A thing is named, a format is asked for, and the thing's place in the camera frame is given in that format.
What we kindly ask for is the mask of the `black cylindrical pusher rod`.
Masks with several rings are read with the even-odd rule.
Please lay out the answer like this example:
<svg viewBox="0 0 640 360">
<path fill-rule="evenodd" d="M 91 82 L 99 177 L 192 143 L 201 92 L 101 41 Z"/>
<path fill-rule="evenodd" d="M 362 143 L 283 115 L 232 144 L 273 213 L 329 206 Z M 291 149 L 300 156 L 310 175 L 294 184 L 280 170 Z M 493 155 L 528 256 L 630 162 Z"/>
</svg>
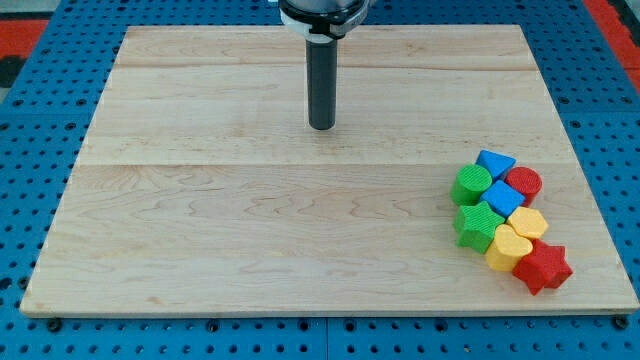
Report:
<svg viewBox="0 0 640 360">
<path fill-rule="evenodd" d="M 336 40 L 306 42 L 308 122 L 315 130 L 329 130 L 335 125 L 337 45 Z"/>
</svg>

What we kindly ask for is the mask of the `black white robot end flange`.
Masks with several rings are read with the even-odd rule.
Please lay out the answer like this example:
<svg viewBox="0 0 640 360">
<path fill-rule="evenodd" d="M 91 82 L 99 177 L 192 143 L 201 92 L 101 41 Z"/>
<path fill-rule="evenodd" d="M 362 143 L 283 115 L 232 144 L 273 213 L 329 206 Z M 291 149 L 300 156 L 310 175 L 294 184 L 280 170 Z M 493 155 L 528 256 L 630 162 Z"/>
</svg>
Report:
<svg viewBox="0 0 640 360">
<path fill-rule="evenodd" d="M 369 0 L 278 0 L 282 23 L 309 42 L 344 38 L 364 22 Z"/>
</svg>

